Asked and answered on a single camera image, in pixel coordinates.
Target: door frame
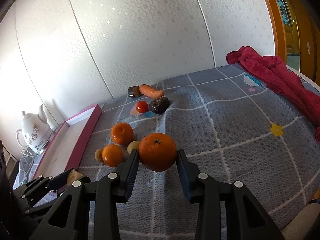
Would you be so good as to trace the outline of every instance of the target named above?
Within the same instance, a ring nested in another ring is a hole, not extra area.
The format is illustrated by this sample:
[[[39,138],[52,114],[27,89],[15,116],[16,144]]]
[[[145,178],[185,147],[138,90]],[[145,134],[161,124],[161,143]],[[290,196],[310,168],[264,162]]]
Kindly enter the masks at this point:
[[[287,62],[287,43],[285,40],[284,24],[277,0],[265,0],[270,14],[276,55]]]

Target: dark fruit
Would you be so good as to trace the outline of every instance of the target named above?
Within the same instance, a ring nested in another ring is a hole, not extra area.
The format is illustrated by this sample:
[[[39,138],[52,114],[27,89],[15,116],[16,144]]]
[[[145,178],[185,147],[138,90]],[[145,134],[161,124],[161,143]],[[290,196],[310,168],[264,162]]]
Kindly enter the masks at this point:
[[[136,103],[136,110],[138,113],[145,113],[148,111],[148,103],[146,101],[139,101]]]
[[[155,114],[163,114],[169,106],[169,99],[166,97],[160,97],[150,102],[149,109]]]
[[[141,96],[139,86],[129,87],[128,88],[128,96],[131,98],[137,98]]]

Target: carrot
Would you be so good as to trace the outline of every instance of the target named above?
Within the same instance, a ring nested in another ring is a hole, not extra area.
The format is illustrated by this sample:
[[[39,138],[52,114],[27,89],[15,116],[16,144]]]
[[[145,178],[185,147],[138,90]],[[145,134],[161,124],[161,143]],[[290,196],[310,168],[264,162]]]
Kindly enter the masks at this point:
[[[163,97],[163,91],[162,90],[155,90],[153,87],[150,87],[149,85],[143,84],[139,88],[140,92],[150,98],[160,98]]]

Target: kettle spout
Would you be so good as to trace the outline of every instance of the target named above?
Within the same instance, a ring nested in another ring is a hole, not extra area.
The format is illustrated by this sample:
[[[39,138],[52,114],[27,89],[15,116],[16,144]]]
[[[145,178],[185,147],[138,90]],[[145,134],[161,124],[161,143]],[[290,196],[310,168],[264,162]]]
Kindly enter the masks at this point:
[[[47,116],[45,115],[45,113],[44,113],[44,111],[43,111],[43,105],[41,105],[41,106],[39,107],[38,117],[39,117],[39,119],[40,119],[43,123],[45,123],[45,124],[48,123],[48,121],[47,121]]]

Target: small potato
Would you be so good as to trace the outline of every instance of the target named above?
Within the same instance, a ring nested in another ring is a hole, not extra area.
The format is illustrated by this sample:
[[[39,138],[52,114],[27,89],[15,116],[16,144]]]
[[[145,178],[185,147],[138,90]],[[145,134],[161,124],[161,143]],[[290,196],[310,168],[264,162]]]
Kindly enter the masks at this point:
[[[127,147],[127,152],[130,155],[130,153],[132,152],[132,150],[138,150],[139,149],[139,145],[140,145],[140,141],[133,141],[132,143],[130,143]]]
[[[100,163],[103,163],[102,150],[103,150],[103,149],[98,149],[98,150],[96,150],[96,152],[94,153],[94,158],[95,158],[98,162],[100,162]]]

